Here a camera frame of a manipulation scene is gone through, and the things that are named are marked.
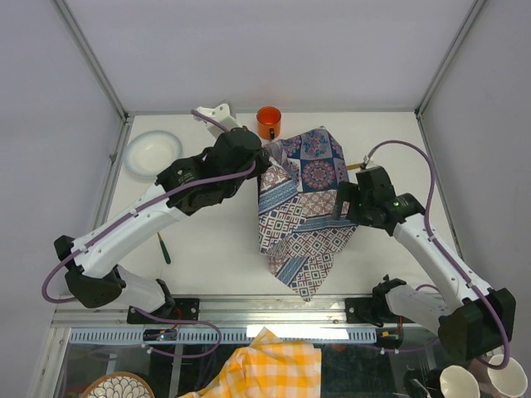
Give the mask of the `patterned placemat cloth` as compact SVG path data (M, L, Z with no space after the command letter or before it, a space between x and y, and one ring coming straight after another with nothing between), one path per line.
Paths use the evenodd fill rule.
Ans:
M324 127L265 149L271 165L258 182L259 250L273 276L310 301L356 230L345 210L332 217L348 180L343 149Z

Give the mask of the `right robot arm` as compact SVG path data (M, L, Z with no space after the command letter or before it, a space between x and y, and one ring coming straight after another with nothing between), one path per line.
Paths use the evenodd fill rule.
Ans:
M424 269L437 294L385 277L354 314L377 327L404 317L437 335L458 361L470 361L495 348L509 350L516 301L507 289L493 289L429 225L429 214L410 193L396 194L383 167L365 168L357 181L341 182L332 216L386 231Z

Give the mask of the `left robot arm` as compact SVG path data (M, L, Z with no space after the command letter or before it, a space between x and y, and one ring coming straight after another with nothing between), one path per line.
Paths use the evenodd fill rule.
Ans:
M269 167L259 137L246 128L231 129L198 155L174 161L114 219L79 238L57 238L72 300L85 308L124 303L156 322L170 319L176 304L166 283L133 274L120 261L164 228L235 196L244 181Z

